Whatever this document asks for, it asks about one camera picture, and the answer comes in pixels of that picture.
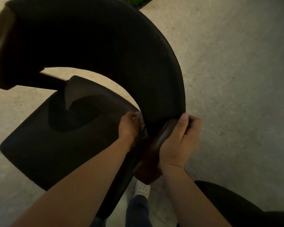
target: chair seat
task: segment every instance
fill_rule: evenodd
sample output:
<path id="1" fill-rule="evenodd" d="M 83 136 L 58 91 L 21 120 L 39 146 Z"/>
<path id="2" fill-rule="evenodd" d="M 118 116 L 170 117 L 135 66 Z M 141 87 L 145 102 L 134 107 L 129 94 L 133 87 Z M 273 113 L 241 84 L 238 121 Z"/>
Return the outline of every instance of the chair seat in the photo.
<path id="1" fill-rule="evenodd" d="M 73 76 L 0 146 L 20 171 L 44 190 L 107 148 L 118 138 L 118 125 L 130 102 L 93 81 Z M 139 156 L 132 150 L 97 214 L 106 219 L 132 179 Z"/>

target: person's right arm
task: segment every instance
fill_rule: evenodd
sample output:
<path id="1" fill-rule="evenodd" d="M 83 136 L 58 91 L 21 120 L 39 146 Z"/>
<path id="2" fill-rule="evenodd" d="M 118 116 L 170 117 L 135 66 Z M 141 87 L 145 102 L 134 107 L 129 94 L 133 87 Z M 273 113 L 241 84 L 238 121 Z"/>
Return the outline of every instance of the person's right arm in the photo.
<path id="1" fill-rule="evenodd" d="M 201 119 L 184 113 L 160 148 L 160 167 L 181 227 L 231 226 L 184 170 L 201 126 Z"/>

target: shoe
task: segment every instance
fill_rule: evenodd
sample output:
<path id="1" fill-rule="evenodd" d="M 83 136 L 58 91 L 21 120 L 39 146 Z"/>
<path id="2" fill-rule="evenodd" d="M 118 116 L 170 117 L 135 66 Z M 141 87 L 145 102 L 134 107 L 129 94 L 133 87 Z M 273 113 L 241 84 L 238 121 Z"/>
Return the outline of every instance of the shoe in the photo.
<path id="1" fill-rule="evenodd" d="M 146 185 L 146 184 L 140 182 L 139 180 L 137 180 L 135 193 L 133 194 L 133 196 L 143 195 L 144 197 L 146 197 L 146 199 L 148 199 L 150 190 L 151 190 L 150 185 Z"/>

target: person's left hand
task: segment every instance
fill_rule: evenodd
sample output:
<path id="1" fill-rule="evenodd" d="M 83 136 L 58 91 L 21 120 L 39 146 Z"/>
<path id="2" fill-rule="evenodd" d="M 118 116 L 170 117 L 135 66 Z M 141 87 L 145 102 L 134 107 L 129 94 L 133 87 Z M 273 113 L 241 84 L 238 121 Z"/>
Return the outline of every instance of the person's left hand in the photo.
<path id="1" fill-rule="evenodd" d="M 133 145 L 134 141 L 140 134 L 140 117 L 129 111 L 122 116 L 119 124 L 119 138 L 124 139 Z"/>

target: pants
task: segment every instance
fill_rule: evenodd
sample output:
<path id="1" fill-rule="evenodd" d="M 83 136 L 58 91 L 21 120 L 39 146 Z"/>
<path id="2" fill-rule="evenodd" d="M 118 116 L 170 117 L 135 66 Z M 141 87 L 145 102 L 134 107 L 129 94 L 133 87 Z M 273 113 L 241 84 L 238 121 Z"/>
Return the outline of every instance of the pants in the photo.
<path id="1" fill-rule="evenodd" d="M 106 221 L 95 217 L 90 227 L 105 227 Z M 136 195 L 128 204 L 125 227 L 153 227 L 149 221 L 147 199 Z"/>

